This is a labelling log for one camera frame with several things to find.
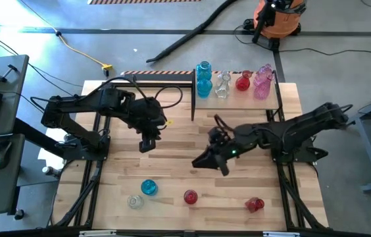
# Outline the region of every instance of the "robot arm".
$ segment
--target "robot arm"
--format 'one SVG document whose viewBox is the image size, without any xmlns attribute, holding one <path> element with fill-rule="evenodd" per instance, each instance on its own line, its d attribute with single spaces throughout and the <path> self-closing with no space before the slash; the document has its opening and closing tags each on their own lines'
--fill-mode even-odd
<svg viewBox="0 0 371 237">
<path fill-rule="evenodd" d="M 350 107 L 352 105 L 339 107 L 337 104 L 325 103 L 312 112 L 285 122 L 242 124 L 234 129 L 216 115 L 218 126 L 209 131 L 209 145 L 192 162 L 193 167 L 220 168 L 226 176 L 229 173 L 226 166 L 228 159 L 239 158 L 239 155 L 257 146 L 271 149 L 272 155 L 287 156 L 320 131 L 343 128 L 348 120 L 344 112 Z M 227 130 L 234 133 L 234 138 L 228 135 Z"/>
<path fill-rule="evenodd" d="M 70 113 L 96 112 L 102 116 L 116 117 L 141 134 L 140 152 L 155 148 L 155 140 L 160 140 L 158 126 L 166 122 L 164 111 L 154 97 L 135 100 L 135 93 L 106 86 L 88 95 L 60 97 L 48 100 L 41 123 L 48 128 L 62 128 L 72 137 L 80 140 L 84 149 L 100 150 L 104 144 L 101 135 L 87 131 L 70 118 Z"/>
</svg>

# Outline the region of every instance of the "blue glass vase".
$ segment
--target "blue glass vase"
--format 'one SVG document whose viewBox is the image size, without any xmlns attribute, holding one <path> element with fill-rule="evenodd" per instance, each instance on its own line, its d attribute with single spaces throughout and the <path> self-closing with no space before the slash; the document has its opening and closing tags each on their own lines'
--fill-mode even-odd
<svg viewBox="0 0 371 237">
<path fill-rule="evenodd" d="M 145 180 L 141 183 L 141 191 L 149 196 L 154 196 L 158 192 L 157 183 L 153 180 Z"/>
<path fill-rule="evenodd" d="M 210 80 L 200 80 L 197 82 L 197 94 L 200 98 L 207 98 L 212 90 L 212 82 Z"/>
<path fill-rule="evenodd" d="M 212 78 L 212 66 L 209 62 L 203 61 L 196 66 L 196 74 L 197 81 L 210 80 Z"/>
</svg>

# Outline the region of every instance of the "gray floor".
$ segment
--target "gray floor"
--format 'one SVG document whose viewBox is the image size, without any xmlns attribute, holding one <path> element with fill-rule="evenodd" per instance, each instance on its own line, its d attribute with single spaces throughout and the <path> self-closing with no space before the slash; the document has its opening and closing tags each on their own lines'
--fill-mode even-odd
<svg viewBox="0 0 371 237">
<path fill-rule="evenodd" d="M 197 3 L 87 5 L 86 0 L 25 0 L 42 17 L 57 28 L 91 29 L 160 29 L 189 30 L 204 21 L 222 1 L 202 0 Z M 240 0 L 225 10 L 209 27 L 233 30 L 245 18 L 251 18 L 257 1 Z M 371 32 L 371 8 L 359 0 L 311 0 L 301 18 L 303 31 Z M 23 26 L 47 26 L 20 2 L 0 1 L 0 40 L 19 54 L 30 56 L 30 62 L 52 75 L 77 84 L 84 80 L 104 80 L 100 66 L 67 49 L 53 34 L 22 34 Z M 201 35 L 170 56 L 153 65 L 145 60 L 156 56 L 181 35 L 67 34 L 69 44 L 114 65 L 116 73 L 125 70 L 190 70 L 203 59 L 216 70 L 258 69 L 274 65 L 271 52 L 254 45 L 243 45 L 231 35 Z M 249 36 L 241 36 L 250 41 Z M 371 37 L 308 37 L 282 41 L 281 49 L 311 47 L 328 53 L 343 49 L 371 50 Z M 0 48 L 0 56 L 8 53 Z M 345 53 L 332 57 L 310 51 L 280 54 L 286 82 L 296 82 L 304 112 L 332 101 L 355 108 L 371 100 L 371 54 Z M 59 83 L 72 93 L 80 88 Z M 49 97 L 64 94 L 45 82 L 31 69 L 22 92 L 26 97 Z M 40 114 L 21 101 L 18 117 L 45 131 Z M 320 186 L 329 224 L 336 230 L 371 234 L 371 193 L 364 194 L 360 185 L 371 182 L 371 165 L 355 129 L 325 131 L 318 135 L 316 146 L 330 154 L 318 164 Z M 27 144 L 19 184 L 29 184 L 44 166 L 36 161 L 38 148 Z M 13 221 L 0 215 L 0 230 L 45 226 L 51 210 L 56 183 L 23 187 L 19 208 L 26 218 Z"/>
</svg>

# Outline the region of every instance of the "wooden board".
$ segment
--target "wooden board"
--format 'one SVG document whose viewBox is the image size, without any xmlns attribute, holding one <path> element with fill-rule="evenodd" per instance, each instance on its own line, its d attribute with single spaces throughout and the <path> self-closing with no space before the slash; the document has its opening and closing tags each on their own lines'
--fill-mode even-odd
<svg viewBox="0 0 371 237">
<path fill-rule="evenodd" d="M 235 82 L 241 76 L 241 73 L 231 73 L 230 94 L 226 99 L 218 98 L 215 88 L 218 81 L 218 74 L 212 72 L 213 87 L 207 98 L 200 98 L 196 93 L 196 109 L 277 109 L 278 97 L 274 81 L 271 81 L 270 93 L 265 100 L 254 98 L 254 75 L 250 78 L 250 88 L 244 92 L 235 87 Z"/>
<path fill-rule="evenodd" d="M 100 81 L 86 81 L 83 94 L 100 84 Z M 287 119 L 300 115 L 296 85 L 280 84 L 280 88 Z M 157 89 L 144 88 L 143 91 L 154 95 Z M 162 105 L 177 99 L 178 92 L 175 90 L 166 90 L 158 96 Z M 191 161 L 201 154 L 208 143 L 207 131 L 215 125 L 213 115 L 218 113 L 230 126 L 236 126 L 244 122 L 265 122 L 265 112 L 199 109 L 196 110 L 195 121 L 191 122 L 190 101 L 190 90 L 184 90 L 182 102 L 164 110 L 173 124 L 162 132 L 157 148 L 148 153 L 138 151 L 139 135 L 127 129 L 118 119 L 111 119 L 111 148 L 101 177 L 93 228 L 285 230 L 278 174 L 268 150 L 254 149 L 240 159 L 231 159 L 228 162 L 230 174 L 226 177 L 220 171 L 194 169 L 191 166 Z M 92 129 L 94 117 L 93 113 L 82 113 L 77 115 L 76 121 Z M 84 165 L 84 161 L 75 161 L 63 172 L 53 209 L 54 221 L 59 221 L 78 197 Z M 314 169 L 296 164 L 295 170 L 302 200 L 327 226 Z M 152 178 L 158 184 L 156 196 L 142 195 L 140 184 L 146 178 Z M 199 195 L 194 205 L 188 205 L 183 200 L 183 194 L 188 189 L 195 190 Z M 127 198 L 134 194 L 143 196 L 145 205 L 142 209 L 128 207 Z M 262 198 L 264 209 L 250 214 L 244 203 L 251 197 Z M 292 201 L 290 206 L 296 223 Z"/>
</svg>

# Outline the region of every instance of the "black hose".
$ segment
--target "black hose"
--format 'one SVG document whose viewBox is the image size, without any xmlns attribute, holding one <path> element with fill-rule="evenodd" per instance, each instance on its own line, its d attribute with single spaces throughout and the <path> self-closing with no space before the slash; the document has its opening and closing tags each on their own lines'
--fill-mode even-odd
<svg viewBox="0 0 371 237">
<path fill-rule="evenodd" d="M 174 50 L 176 50 L 179 46 L 183 45 L 185 42 L 189 41 L 194 36 L 196 36 L 198 34 L 201 34 L 203 32 L 203 30 L 205 30 L 205 28 L 207 26 L 209 26 L 212 23 L 212 21 L 223 10 L 225 10 L 226 7 L 228 7 L 229 5 L 231 5 L 232 3 L 234 3 L 235 1 L 237 1 L 237 0 L 226 0 L 223 4 L 221 4 L 221 6 L 219 6 L 211 14 L 211 16 L 204 23 L 202 23 L 200 26 L 196 27 L 192 32 L 190 32 L 190 33 L 186 34 L 185 36 L 183 36 L 181 39 L 177 40 L 175 43 L 173 43 L 169 47 L 167 47 L 164 51 L 162 51 L 161 53 L 159 53 L 158 56 L 154 57 L 153 59 L 147 59 L 146 60 L 146 63 L 155 62 L 155 61 L 157 61 L 157 60 L 159 60 L 159 59 L 161 59 L 163 57 L 168 56 L 171 52 L 173 52 Z"/>
</svg>

